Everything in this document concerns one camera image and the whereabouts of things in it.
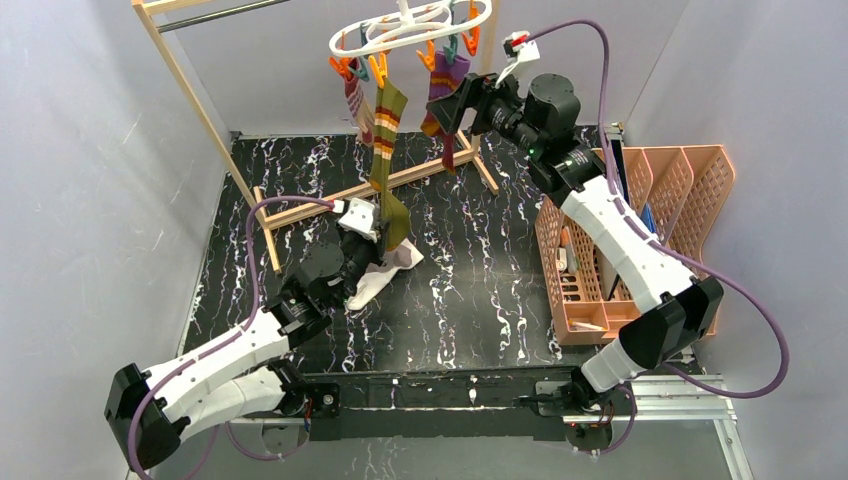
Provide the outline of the maroon yellow striped sock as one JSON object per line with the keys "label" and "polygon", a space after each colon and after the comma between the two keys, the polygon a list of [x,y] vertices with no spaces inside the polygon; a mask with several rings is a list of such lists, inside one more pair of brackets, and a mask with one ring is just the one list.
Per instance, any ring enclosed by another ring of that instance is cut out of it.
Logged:
{"label": "maroon yellow striped sock", "polygon": [[[435,53],[434,69],[430,72],[428,99],[435,100],[453,93],[469,72],[471,62],[456,55],[450,63],[443,51]],[[442,166],[454,174],[454,137],[446,134],[435,117],[427,111],[420,126],[421,131],[429,137],[438,137],[443,141]]]}

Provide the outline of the beige purple striped sock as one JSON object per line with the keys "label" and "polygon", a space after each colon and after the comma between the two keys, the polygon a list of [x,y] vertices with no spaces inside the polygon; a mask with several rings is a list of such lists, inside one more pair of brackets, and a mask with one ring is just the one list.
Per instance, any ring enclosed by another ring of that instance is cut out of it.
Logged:
{"label": "beige purple striped sock", "polygon": [[359,141],[367,147],[373,146],[374,114],[368,104],[361,80],[352,76],[344,81],[344,92],[353,122],[358,129]]}

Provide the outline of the white fluffy sock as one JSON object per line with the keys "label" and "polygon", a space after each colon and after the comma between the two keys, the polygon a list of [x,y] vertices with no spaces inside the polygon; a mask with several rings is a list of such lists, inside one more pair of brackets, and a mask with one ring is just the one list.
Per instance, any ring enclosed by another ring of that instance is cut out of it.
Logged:
{"label": "white fluffy sock", "polygon": [[423,254],[409,240],[387,252],[381,265],[369,264],[356,285],[356,291],[345,303],[350,311],[362,310],[400,271],[411,270],[423,260]]}

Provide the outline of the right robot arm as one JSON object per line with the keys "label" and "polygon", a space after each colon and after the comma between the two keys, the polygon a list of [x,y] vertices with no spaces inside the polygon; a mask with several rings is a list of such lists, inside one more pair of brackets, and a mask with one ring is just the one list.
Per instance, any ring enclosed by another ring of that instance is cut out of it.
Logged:
{"label": "right robot arm", "polygon": [[526,153],[536,187],[588,234],[629,289],[639,317],[571,374],[569,393],[596,400],[703,338],[724,290],[661,252],[657,236],[611,192],[612,173],[574,132],[580,108],[571,81],[558,74],[536,76],[521,96],[512,75],[499,81],[471,73],[426,105],[446,133],[472,109],[473,133],[495,131]]}

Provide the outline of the olive striped sock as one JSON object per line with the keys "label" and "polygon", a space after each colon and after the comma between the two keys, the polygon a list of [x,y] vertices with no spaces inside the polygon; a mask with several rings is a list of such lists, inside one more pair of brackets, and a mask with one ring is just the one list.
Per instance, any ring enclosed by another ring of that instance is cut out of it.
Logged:
{"label": "olive striped sock", "polygon": [[386,251],[399,247],[411,228],[409,210],[388,185],[397,130],[407,102],[407,97],[388,79],[377,90],[369,181],[379,193],[380,227]]}

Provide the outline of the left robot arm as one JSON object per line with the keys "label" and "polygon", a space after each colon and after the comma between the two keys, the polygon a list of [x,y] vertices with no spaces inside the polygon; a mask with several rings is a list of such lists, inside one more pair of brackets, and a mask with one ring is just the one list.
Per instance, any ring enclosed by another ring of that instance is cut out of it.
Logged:
{"label": "left robot arm", "polygon": [[322,334],[382,264],[385,225],[339,224],[337,244],[313,245],[278,293],[211,341],[165,363],[113,376],[104,417],[124,458],[143,474],[191,436],[255,412],[319,404],[286,357]]}

